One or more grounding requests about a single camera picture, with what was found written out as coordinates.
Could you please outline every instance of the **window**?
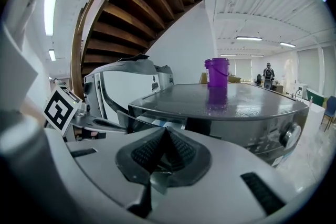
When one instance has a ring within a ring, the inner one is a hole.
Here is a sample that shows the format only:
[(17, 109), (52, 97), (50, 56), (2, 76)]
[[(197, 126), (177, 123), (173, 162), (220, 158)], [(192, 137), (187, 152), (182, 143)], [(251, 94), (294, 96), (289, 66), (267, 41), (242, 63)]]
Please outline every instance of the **window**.
[(251, 59), (236, 59), (236, 76), (242, 81), (252, 81)]
[(236, 75), (236, 62), (235, 59), (231, 59), (230, 61), (230, 65), (229, 65), (229, 73), (231, 76), (235, 76)]
[(299, 67), (298, 80), (308, 88), (319, 92), (320, 64), (317, 49), (298, 51)]
[(323, 47), (324, 58), (324, 89), (323, 95), (325, 97), (335, 95), (336, 87), (336, 60), (334, 46)]

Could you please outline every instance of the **black vent slot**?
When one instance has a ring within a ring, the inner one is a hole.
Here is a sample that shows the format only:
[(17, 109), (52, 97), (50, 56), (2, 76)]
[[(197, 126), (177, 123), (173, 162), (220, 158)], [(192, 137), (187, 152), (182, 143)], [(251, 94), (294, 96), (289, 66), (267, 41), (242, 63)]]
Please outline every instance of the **black vent slot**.
[(162, 137), (158, 135), (132, 151), (132, 159), (150, 174), (155, 170), (163, 155)]
[(155, 169), (172, 174), (167, 187), (191, 186), (211, 166), (210, 151), (202, 144), (168, 127), (122, 147), (115, 162), (131, 182), (147, 185)]
[(92, 82), (86, 82), (84, 84), (84, 93), (86, 95), (88, 95), (90, 93), (91, 87), (92, 87)]
[(196, 150), (177, 135), (170, 135), (171, 143), (166, 152), (167, 159), (171, 163), (172, 171), (176, 172), (188, 166), (195, 157)]
[(88, 148), (86, 150), (79, 150), (79, 151), (73, 151), (71, 152), (71, 155), (73, 158), (77, 158), (77, 157), (81, 157), (81, 156), (85, 156), (85, 155), (89, 155), (92, 153), (97, 152), (94, 148)]
[(104, 107), (104, 102), (103, 102), (103, 96), (102, 96), (102, 93), (101, 93), (100, 81), (98, 81), (98, 93), (99, 93), (99, 100), (100, 100), (100, 106), (101, 106), (101, 115), (103, 116), (103, 119), (107, 120), (105, 107)]
[(285, 205), (255, 173), (240, 176), (258, 200), (267, 215), (271, 215)]

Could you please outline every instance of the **floor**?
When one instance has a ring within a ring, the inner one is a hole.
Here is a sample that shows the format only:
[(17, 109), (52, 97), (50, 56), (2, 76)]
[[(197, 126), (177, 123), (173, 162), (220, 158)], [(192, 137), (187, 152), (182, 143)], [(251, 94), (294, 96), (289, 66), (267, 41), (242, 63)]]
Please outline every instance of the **floor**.
[(336, 124), (324, 132), (328, 119), (323, 120), (319, 132), (301, 137), (293, 153), (277, 170), (291, 182), (299, 193), (323, 178), (336, 149)]

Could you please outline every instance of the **wooden handrail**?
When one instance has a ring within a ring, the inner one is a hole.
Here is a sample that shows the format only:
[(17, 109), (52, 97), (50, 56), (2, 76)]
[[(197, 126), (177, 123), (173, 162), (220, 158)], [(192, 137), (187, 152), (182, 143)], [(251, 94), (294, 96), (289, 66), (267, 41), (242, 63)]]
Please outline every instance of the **wooden handrail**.
[(84, 100), (83, 86), (81, 85), (82, 76), (80, 68), (80, 47), (81, 47), (81, 33), (78, 33), (78, 28), (80, 25), (80, 19), (84, 9), (82, 8), (79, 12), (77, 19), (75, 32), (73, 33), (72, 39), (72, 49), (71, 49), (71, 64), (70, 64), (70, 76), (72, 80), (73, 92), (82, 100)]
[(81, 52), (81, 64), (84, 63), (85, 55), (91, 34), (93, 32), (93, 26), (98, 21), (99, 16), (103, 12), (104, 4), (108, 0), (92, 0), (91, 5), (87, 6), (87, 13), (83, 19), (82, 24), (82, 40), (83, 40), (83, 50)]
[(89, 0), (89, 2), (79, 12), (75, 30), (73, 32), (72, 49), (71, 49), (71, 63), (70, 63), (70, 77), (71, 85), (74, 93), (84, 100), (84, 92), (82, 87), (81, 76), (81, 46), (82, 46), (82, 34), (84, 29), (85, 20), (88, 12), (90, 11), (92, 4), (95, 0)]

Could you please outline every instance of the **wooden staircase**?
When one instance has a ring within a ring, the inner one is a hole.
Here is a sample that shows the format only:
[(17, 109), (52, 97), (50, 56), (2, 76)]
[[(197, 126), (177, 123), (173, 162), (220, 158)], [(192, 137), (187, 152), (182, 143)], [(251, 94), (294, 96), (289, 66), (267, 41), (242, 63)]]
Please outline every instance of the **wooden staircase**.
[(82, 78), (122, 57), (146, 53), (175, 21), (200, 1), (105, 0), (83, 47)]

